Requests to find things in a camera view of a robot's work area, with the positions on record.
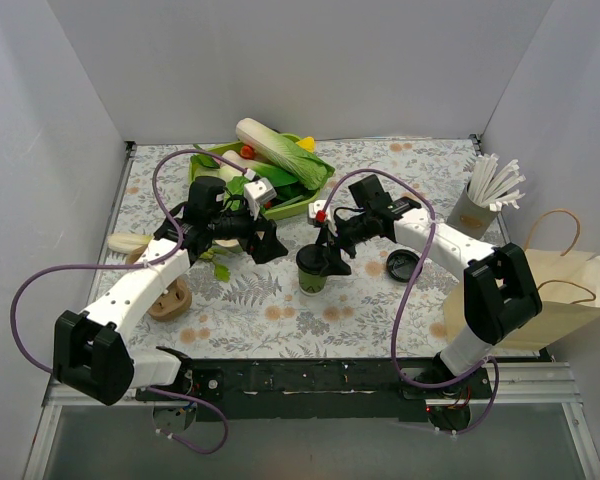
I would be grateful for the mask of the black plastic cup lid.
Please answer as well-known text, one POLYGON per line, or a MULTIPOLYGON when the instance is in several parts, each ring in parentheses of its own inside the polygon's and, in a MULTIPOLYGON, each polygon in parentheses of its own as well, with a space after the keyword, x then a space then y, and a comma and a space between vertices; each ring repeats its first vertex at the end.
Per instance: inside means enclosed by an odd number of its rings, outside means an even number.
POLYGON ((300 272, 320 276, 327 265, 324 247, 316 244, 305 245, 296 254, 296 265, 300 272))

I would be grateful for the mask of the green paper coffee cup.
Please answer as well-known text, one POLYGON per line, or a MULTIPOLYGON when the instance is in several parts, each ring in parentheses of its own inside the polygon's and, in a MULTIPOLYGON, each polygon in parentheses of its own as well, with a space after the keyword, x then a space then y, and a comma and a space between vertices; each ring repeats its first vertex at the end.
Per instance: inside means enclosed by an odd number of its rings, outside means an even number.
POLYGON ((326 285, 327 278, 319 270, 298 267, 298 283, 301 292, 314 296, 321 293, 326 285))

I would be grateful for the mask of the brown cardboard cup carrier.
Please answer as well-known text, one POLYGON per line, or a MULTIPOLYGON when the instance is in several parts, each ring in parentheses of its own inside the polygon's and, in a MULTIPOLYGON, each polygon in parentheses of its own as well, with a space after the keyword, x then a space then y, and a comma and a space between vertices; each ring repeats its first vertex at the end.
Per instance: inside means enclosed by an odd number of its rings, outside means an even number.
POLYGON ((183 315, 192 304, 192 293, 184 276, 179 276, 153 302, 147 314, 157 322, 169 322, 183 315))

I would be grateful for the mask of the brown paper bag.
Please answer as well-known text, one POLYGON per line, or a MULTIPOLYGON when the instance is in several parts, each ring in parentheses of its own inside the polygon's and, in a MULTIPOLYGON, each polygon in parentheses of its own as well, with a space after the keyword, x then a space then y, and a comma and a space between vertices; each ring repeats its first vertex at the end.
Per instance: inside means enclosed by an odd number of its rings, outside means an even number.
POLYGON ((500 343, 504 349, 538 351, 600 317, 600 255, 578 251, 581 225, 568 248, 524 249, 538 287, 543 310, 500 343))

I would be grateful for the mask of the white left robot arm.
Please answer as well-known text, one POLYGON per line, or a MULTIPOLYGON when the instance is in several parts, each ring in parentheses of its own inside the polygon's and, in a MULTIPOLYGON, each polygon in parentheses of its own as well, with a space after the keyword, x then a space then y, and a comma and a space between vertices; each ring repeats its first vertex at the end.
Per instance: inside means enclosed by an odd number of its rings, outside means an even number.
POLYGON ((168 348, 132 350, 138 322, 179 277, 216 240, 236 240, 257 264, 287 255, 277 225, 261 207, 275 189, 266 179, 248 182, 231 209, 226 184, 202 176, 189 187, 187 201, 167 211, 141 257, 103 296, 80 313, 65 311, 55 323, 53 376, 83 394, 111 406, 131 388, 158 386, 173 400, 193 386, 183 369, 187 358, 168 348))

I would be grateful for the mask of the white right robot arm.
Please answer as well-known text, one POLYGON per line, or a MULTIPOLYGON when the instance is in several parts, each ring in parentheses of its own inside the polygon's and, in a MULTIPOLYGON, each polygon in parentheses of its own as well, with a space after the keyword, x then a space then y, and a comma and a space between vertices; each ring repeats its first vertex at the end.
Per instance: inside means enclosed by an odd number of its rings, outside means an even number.
POLYGON ((420 254, 413 273, 419 275, 431 260, 458 279, 463 288, 465 325, 431 367, 416 378, 401 379, 420 390, 436 390, 455 397, 469 384, 469 376, 489 361, 495 346, 542 311, 542 301, 526 254, 516 244, 497 247, 474 239, 439 222, 431 204, 419 193, 392 199, 380 179, 383 172, 363 170, 363 179, 349 188, 355 215, 340 218, 329 199, 308 207, 308 221, 319 230, 315 249, 321 277, 345 276, 357 245, 381 237, 420 254))

